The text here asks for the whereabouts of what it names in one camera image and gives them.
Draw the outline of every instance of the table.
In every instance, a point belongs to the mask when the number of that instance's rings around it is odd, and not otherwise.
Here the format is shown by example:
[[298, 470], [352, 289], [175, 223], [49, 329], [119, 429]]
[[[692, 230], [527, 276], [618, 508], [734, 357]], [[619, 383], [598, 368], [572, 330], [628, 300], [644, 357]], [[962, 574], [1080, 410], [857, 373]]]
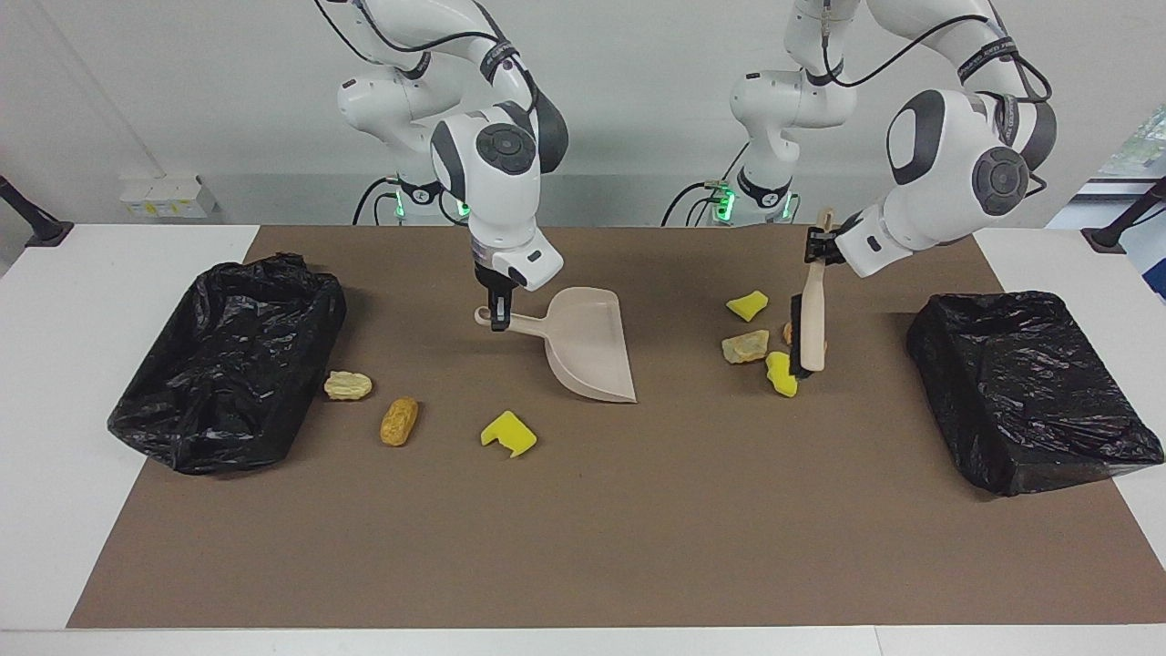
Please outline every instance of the table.
[[[107, 438], [104, 421], [166, 320], [206, 267], [238, 260], [252, 226], [82, 225], [55, 249], [26, 253], [0, 280], [0, 651], [593, 653], [711, 649], [789, 654], [1157, 654], [1166, 626], [627, 630], [61, 632], [143, 458]], [[1166, 369], [1166, 306], [1133, 267], [1094, 254], [1076, 232], [989, 230], [977, 235], [1009, 290], [1060, 294], [1143, 419], [1166, 435], [1153, 385]], [[118, 305], [133, 331], [114, 333]], [[75, 372], [71, 379], [61, 373]], [[54, 395], [47, 395], [52, 390]], [[1161, 560], [1166, 471], [1118, 481]]]

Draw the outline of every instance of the electrical outlet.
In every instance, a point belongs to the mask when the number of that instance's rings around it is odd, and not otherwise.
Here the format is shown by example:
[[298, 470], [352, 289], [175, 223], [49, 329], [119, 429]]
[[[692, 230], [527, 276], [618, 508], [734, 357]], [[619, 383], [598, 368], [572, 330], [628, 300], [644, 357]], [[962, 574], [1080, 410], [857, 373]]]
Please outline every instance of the electrical outlet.
[[174, 218], [178, 216], [178, 210], [174, 206], [175, 186], [167, 178], [157, 181], [146, 193], [146, 209], [159, 218]]
[[129, 216], [134, 218], [156, 218], [157, 211], [153, 209], [153, 205], [146, 204], [146, 196], [153, 189], [154, 182], [152, 179], [127, 179], [126, 188], [121, 192], [121, 204], [126, 206], [126, 211]]
[[206, 218], [218, 205], [198, 176], [177, 181], [171, 200], [177, 214], [184, 218]]

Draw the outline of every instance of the white wall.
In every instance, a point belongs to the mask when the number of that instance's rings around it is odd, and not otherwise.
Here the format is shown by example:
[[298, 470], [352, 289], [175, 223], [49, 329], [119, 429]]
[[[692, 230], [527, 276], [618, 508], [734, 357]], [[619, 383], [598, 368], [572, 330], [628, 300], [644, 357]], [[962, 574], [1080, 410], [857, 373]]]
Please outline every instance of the white wall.
[[[63, 218], [127, 220], [118, 177], [141, 174], [146, 162], [28, 21], [37, 1], [162, 167], [205, 176], [232, 221], [343, 221], [363, 182], [391, 168], [379, 143], [335, 108], [337, 84], [367, 66], [310, 0], [0, 0], [0, 170]], [[546, 214], [652, 223], [674, 181], [719, 175], [743, 142], [726, 100], [737, 76], [792, 65], [781, 47], [792, 0], [486, 3], [571, 127], [567, 177], [547, 183]], [[1166, 78], [1154, 72], [1166, 59], [1166, 3], [996, 5], [1056, 86], [1061, 139], [1041, 169], [1052, 188], [1014, 218], [1044, 225], [1166, 100]], [[852, 34], [847, 61], [856, 73], [902, 44], [865, 9]], [[863, 87], [851, 122], [806, 132], [795, 184], [810, 213], [824, 203], [854, 211], [883, 193], [888, 120], [920, 89], [955, 85], [947, 62], [921, 49]], [[631, 195], [605, 190], [635, 178], [571, 177], [595, 175], [649, 177]], [[549, 209], [609, 196], [632, 199]], [[23, 240], [13, 221], [0, 213], [5, 249]]]

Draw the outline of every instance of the window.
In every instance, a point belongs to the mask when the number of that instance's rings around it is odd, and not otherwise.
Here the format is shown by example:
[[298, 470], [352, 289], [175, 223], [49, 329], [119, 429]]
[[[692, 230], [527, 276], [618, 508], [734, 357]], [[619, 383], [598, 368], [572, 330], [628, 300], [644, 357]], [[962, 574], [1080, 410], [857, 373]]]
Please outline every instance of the window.
[[1133, 136], [1126, 140], [1097, 174], [1098, 181], [1112, 178], [1157, 179], [1166, 175], [1166, 105], [1158, 107]]

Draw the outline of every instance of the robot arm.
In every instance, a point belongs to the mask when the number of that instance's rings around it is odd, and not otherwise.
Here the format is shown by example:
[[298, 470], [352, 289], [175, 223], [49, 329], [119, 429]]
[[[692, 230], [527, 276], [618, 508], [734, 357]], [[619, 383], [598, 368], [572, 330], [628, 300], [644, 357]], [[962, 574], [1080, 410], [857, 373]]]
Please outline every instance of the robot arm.
[[[819, 127], [814, 124], [823, 115], [828, 125], [837, 125], [852, 110], [852, 97], [850, 105], [827, 100], [852, 91], [838, 80], [847, 80], [841, 51], [857, 5], [858, 0], [799, 0], [787, 45], [802, 69], [751, 73], [738, 82], [735, 113], [746, 125], [750, 150], [756, 151], [737, 183], [763, 211], [775, 206], [788, 188], [796, 149], [758, 134], [773, 134], [778, 126]], [[863, 276], [914, 252], [967, 237], [1010, 213], [1028, 192], [1032, 171], [1056, 139], [1056, 118], [1047, 97], [1033, 90], [1025, 72], [1027, 62], [989, 0], [869, 0], [868, 5], [884, 29], [921, 38], [923, 45], [947, 57], [964, 90], [927, 90], [904, 106], [887, 133], [897, 186], [851, 216], [830, 234], [833, 242], [817, 251], [817, 256], [830, 262], [849, 262]], [[934, 29], [943, 23], [948, 24]], [[820, 33], [813, 45], [807, 26]], [[823, 63], [827, 48], [830, 72]], [[767, 79], [770, 84], [763, 84]], [[792, 100], [774, 104], [758, 99], [763, 94], [796, 97], [796, 111], [789, 108]], [[816, 103], [835, 112], [820, 113]], [[792, 157], [781, 156], [791, 151]]]
[[[490, 291], [493, 330], [505, 331], [513, 288], [535, 290], [563, 264], [535, 224], [540, 176], [555, 170], [567, 151], [563, 117], [482, 5], [342, 1], [357, 13], [364, 51], [391, 70], [345, 83], [340, 110], [353, 127], [391, 147], [414, 205], [440, 203], [445, 191], [470, 207], [476, 274]], [[417, 122], [462, 99], [457, 85], [435, 80], [431, 52], [471, 62], [503, 101], [449, 117], [433, 129]]]

